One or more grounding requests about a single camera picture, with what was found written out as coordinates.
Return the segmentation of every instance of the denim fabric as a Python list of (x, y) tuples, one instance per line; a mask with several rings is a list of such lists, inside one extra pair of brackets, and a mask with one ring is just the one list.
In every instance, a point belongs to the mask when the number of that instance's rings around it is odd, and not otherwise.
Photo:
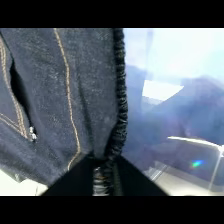
[(0, 113), (17, 126), (0, 115), (1, 168), (50, 185), (90, 151), (103, 159), (118, 113), (112, 29), (1, 28), (0, 34), (21, 111), (2, 66)]

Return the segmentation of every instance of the denim garment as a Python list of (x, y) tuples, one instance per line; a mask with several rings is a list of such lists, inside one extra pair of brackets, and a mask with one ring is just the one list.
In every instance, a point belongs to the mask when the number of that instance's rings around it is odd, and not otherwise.
[(51, 185), (90, 151), (103, 159), (118, 114), (112, 29), (0, 37), (0, 168)]

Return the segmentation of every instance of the seam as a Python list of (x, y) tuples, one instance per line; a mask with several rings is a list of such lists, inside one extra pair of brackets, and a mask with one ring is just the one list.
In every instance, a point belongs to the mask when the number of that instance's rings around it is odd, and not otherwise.
[(6, 115), (4, 115), (4, 114), (2, 114), (2, 113), (0, 113), (0, 115), (1, 115), (2, 117), (6, 118), (8, 121), (10, 121), (12, 124), (14, 124), (17, 128), (19, 128), (19, 125), (16, 124), (14, 121), (12, 121), (10, 118), (8, 118)]
[(1, 48), (1, 62), (2, 62), (2, 70), (3, 70), (3, 77), (4, 77), (4, 81), (6, 83), (6, 86), (8, 88), (8, 91), (11, 95), (12, 101), (14, 103), (15, 109), (16, 109), (16, 114), (17, 114), (17, 119), (18, 119), (18, 123), (19, 123), (19, 128), (20, 128), (20, 132), (23, 136), (25, 136), (25, 138), (27, 138), (27, 134), (26, 134), (26, 129), (24, 127), (24, 122), (23, 122), (23, 115), (21, 112), (21, 109), (18, 105), (18, 102), (16, 101), (15, 97), (13, 96), (12, 90), (9, 86), (8, 80), (7, 80), (7, 73), (6, 73), (6, 50), (5, 47), (3, 45), (2, 40), (0, 40), (0, 48)]
[(81, 147), (80, 147), (80, 142), (79, 142), (79, 137), (78, 137), (78, 131), (77, 131), (77, 128), (76, 128), (76, 126), (74, 124), (74, 121), (73, 121), (72, 104), (71, 104), (71, 90), (70, 90), (70, 69), (69, 69), (67, 58), (65, 57), (65, 52), (64, 52), (64, 49), (63, 49), (61, 39), (60, 39), (58, 31), (57, 31), (57, 28), (54, 28), (54, 33), (55, 33), (55, 36), (56, 36), (56, 39), (57, 39), (57, 42), (58, 42), (58, 46), (60, 47), (61, 54), (62, 54), (64, 64), (65, 64), (65, 68), (66, 68), (66, 92), (67, 92), (67, 99), (68, 99), (68, 107), (69, 107), (69, 113), (70, 113), (70, 120), (71, 120), (71, 123), (72, 123), (72, 127), (73, 127), (73, 130), (74, 130), (74, 134), (75, 134), (75, 138), (76, 138), (76, 142), (77, 142), (77, 152), (72, 157), (71, 161), (68, 164), (68, 171), (69, 171), (72, 162), (80, 154)]
[(10, 126), (11, 128), (13, 128), (15, 131), (17, 131), (19, 134), (21, 134), (24, 138), (26, 138), (16, 127), (14, 127), (12, 124), (8, 123), (5, 119), (0, 117), (1, 121), (4, 121), (8, 126)]

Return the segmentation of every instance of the black object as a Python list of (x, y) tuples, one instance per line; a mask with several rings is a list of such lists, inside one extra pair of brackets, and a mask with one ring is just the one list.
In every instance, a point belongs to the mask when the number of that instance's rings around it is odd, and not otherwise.
[[(116, 160), (113, 195), (167, 196), (122, 156)], [(92, 196), (94, 160), (86, 156), (42, 196)]]

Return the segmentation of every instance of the orange stitching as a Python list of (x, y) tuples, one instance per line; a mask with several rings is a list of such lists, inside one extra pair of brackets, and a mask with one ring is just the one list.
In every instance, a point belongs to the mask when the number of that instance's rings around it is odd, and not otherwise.
[(25, 137), (17, 128), (15, 128), (13, 125), (9, 124), (6, 120), (0, 117), (0, 120), (4, 121), (8, 126), (13, 128), (15, 131), (17, 131), (19, 134), (21, 134), (23, 137)]
[(78, 157), (78, 155), (80, 154), (80, 152), (81, 152), (81, 147), (80, 147), (80, 142), (79, 142), (79, 137), (78, 137), (78, 131), (77, 131), (77, 128), (76, 128), (76, 126), (75, 126), (75, 124), (74, 124), (74, 121), (73, 121), (73, 118), (72, 118), (71, 91), (70, 91), (70, 83), (69, 83), (69, 82), (70, 82), (69, 65), (68, 65), (67, 59), (66, 59), (66, 57), (65, 57), (65, 52), (64, 52), (64, 49), (63, 49), (63, 47), (62, 47), (61, 39), (60, 39), (60, 37), (59, 37), (57, 28), (54, 28), (54, 33), (55, 33), (55, 36), (56, 36), (56, 38), (57, 38), (58, 46), (60, 47), (61, 54), (62, 54), (64, 63), (65, 63), (65, 68), (66, 68), (66, 90), (67, 90), (68, 106), (69, 106), (69, 112), (70, 112), (70, 120), (71, 120), (73, 129), (74, 129), (74, 134), (75, 134), (76, 141), (77, 141), (77, 152), (76, 152), (76, 154), (74, 155), (74, 157), (71, 159), (71, 161), (70, 161), (69, 164), (68, 164), (68, 170), (69, 170), (69, 169), (70, 169), (70, 166), (71, 166), (71, 164), (72, 164), (72, 162), (73, 162), (73, 161)]
[(21, 109), (19, 107), (18, 102), (15, 100), (15, 97), (14, 97), (14, 95), (12, 93), (12, 90), (11, 90), (11, 88), (9, 86), (9, 83), (8, 83), (8, 80), (7, 80), (7, 74), (6, 74), (6, 50), (5, 50), (5, 47), (3, 45), (2, 40), (0, 40), (0, 42), (1, 42), (1, 46), (0, 46), (1, 47), (1, 54), (3, 55), (3, 57), (1, 59), (2, 59), (2, 68), (3, 68), (4, 81), (6, 83), (6, 86), (7, 86), (8, 90), (9, 90), (9, 93), (11, 95), (12, 101), (13, 101), (15, 109), (16, 109), (16, 114), (17, 114), (17, 118), (18, 118), (18, 123), (19, 123), (19, 128), (20, 128), (21, 134), (27, 138), (26, 129), (25, 129), (24, 123), (23, 123), (23, 115), (22, 115)]
[(19, 128), (19, 125), (16, 124), (14, 121), (12, 121), (10, 118), (8, 118), (7, 116), (5, 116), (4, 114), (1, 114), (1, 113), (0, 113), (0, 115), (3, 116), (4, 118), (6, 118), (8, 121), (10, 121), (12, 124), (14, 124), (17, 128)]

